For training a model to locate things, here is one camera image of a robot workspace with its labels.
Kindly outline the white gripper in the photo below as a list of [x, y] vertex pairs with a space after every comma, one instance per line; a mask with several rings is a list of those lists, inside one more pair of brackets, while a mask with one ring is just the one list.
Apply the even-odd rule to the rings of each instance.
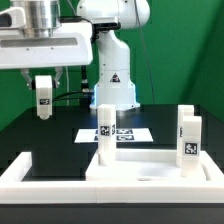
[[35, 81], [28, 69], [55, 67], [58, 88], [63, 66], [91, 63], [92, 25], [59, 16], [58, 6], [10, 6], [0, 11], [0, 69], [22, 69], [30, 90]]

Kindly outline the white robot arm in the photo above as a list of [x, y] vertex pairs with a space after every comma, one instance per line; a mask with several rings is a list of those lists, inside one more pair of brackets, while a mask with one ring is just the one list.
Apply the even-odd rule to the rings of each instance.
[[0, 70], [21, 71], [36, 91], [37, 114], [46, 119], [52, 115], [52, 90], [62, 69], [90, 64], [95, 42], [99, 81], [90, 108], [138, 108], [130, 49], [115, 32], [141, 27], [149, 17], [147, 0], [79, 0], [73, 17], [60, 15], [59, 0], [10, 0], [10, 7], [0, 11]]

